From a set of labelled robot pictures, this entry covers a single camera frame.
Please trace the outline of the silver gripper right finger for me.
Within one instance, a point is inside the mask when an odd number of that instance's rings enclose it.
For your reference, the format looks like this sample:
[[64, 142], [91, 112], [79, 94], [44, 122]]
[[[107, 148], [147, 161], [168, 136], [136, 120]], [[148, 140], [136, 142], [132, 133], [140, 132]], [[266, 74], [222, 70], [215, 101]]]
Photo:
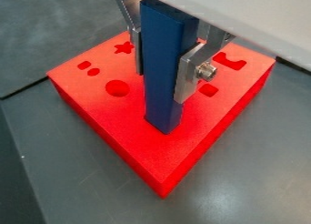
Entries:
[[179, 104], [183, 104], [197, 92], [197, 83], [201, 79], [210, 82], [215, 78], [218, 68], [211, 64], [211, 59], [234, 38], [234, 35], [211, 25], [207, 43], [198, 43], [182, 56], [174, 93], [174, 100]]

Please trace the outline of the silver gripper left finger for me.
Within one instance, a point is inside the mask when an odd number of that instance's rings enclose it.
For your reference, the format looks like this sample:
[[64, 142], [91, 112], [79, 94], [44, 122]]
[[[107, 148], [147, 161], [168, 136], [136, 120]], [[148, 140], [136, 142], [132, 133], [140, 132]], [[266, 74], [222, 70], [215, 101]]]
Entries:
[[136, 73], [139, 75], [143, 74], [140, 3], [142, 0], [122, 0], [122, 4], [126, 10], [126, 21], [128, 24], [130, 41], [135, 46]]

